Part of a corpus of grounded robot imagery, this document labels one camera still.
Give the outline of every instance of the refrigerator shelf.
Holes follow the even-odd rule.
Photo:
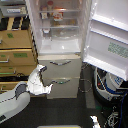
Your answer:
[[[128,31],[127,12],[127,0],[93,0],[90,18]]]
[[[114,20],[114,19],[110,19],[110,18],[95,14],[92,16],[92,20],[96,20],[96,21],[117,27],[119,29],[128,31],[128,25],[127,24],[124,24],[124,23],[119,22],[119,21]]]
[[[79,29],[77,19],[63,19],[55,21],[53,18],[42,20],[42,29],[60,29],[60,28],[76,28]]]
[[[80,1],[72,0],[36,0],[36,5],[38,6],[39,13],[48,12],[79,12],[80,11]]]
[[[40,11],[39,13],[49,13],[49,12],[80,12],[80,9],[53,9],[52,11]]]

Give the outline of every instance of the refrigerator drawer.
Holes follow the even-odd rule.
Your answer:
[[[0,50],[0,66],[35,64],[31,49]]]
[[[38,57],[39,64],[47,66],[43,78],[78,77],[81,58],[78,55],[46,55]]]
[[[31,48],[28,30],[0,31],[0,49]]]
[[[53,82],[51,93],[47,99],[54,98],[77,98],[79,78],[65,79],[44,79],[44,85]]]
[[[1,6],[0,8],[3,13],[3,16],[6,17],[25,16],[27,14],[25,5]]]
[[[0,67],[0,77],[5,76],[28,76],[36,68],[33,66]]]
[[[128,80],[128,32],[92,22],[84,62]]]

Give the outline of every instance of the refrigerator door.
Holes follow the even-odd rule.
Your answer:
[[[128,0],[94,0],[83,61],[128,80]]]

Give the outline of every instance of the door shelf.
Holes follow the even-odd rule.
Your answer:
[[[128,31],[127,0],[93,0],[91,19]]]
[[[110,18],[95,14],[92,17],[92,20],[99,21],[101,23],[105,23],[105,24],[111,25],[113,27],[117,27],[119,29],[128,31],[128,25],[127,24],[124,24],[124,23],[119,22],[119,21],[114,20],[114,19],[110,19]]]

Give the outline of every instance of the refrigerator compartment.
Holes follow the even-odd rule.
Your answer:
[[[52,40],[72,40],[72,39],[77,39],[78,36],[79,36],[79,29],[77,28],[51,29]]]
[[[127,0],[94,0],[91,19],[128,31]]]
[[[43,78],[78,77],[81,71],[81,58],[78,55],[38,56],[39,64],[47,66]]]
[[[72,40],[42,40],[39,49],[38,55],[44,54],[70,54],[70,53],[79,53],[80,44],[78,39]]]
[[[80,11],[79,0],[38,0],[36,5],[39,8],[39,13],[42,12],[77,12]]]
[[[128,45],[125,43],[90,31],[83,61],[128,80]]]
[[[3,13],[3,16],[6,17],[27,15],[27,10],[25,5],[1,6],[1,11]]]

